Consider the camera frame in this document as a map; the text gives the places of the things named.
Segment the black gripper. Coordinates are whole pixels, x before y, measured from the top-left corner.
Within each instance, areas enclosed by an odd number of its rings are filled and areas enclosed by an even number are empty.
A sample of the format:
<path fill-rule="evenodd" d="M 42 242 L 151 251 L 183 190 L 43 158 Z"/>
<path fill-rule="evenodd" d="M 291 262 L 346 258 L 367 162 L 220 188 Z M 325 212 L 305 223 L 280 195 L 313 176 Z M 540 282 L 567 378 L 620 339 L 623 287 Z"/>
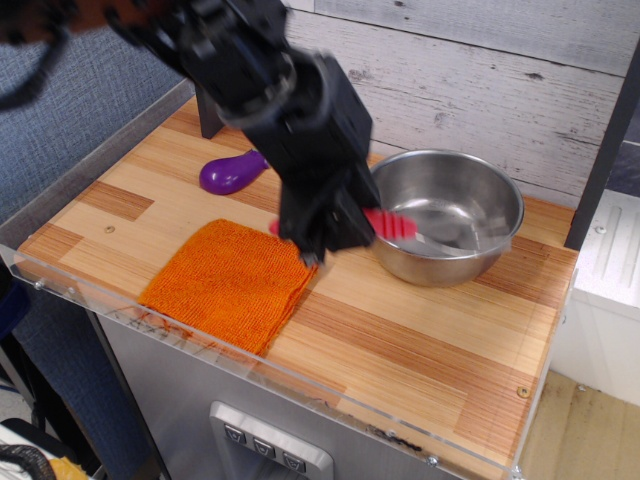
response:
<path fill-rule="evenodd" d="M 219 115 L 280 177 L 278 235 L 305 265 L 320 265 L 327 251 L 375 238 L 364 213 L 380 207 L 367 166 L 372 118 L 333 56 L 293 50 L 287 59 L 291 72 L 272 97 Z"/>

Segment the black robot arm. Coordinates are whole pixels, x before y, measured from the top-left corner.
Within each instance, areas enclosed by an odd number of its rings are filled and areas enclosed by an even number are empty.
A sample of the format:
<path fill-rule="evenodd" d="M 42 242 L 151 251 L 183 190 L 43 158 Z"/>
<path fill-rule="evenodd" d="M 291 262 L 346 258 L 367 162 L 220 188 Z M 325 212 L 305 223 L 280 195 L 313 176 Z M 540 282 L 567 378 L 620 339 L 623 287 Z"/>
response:
<path fill-rule="evenodd" d="M 281 180 L 281 238 L 320 263 L 374 241 L 372 119 L 333 56 L 289 44 L 287 16 L 279 1 L 5 1 L 2 42 L 47 48 L 1 107 L 39 96 L 71 34 L 107 26 L 191 80 L 244 133 Z"/>

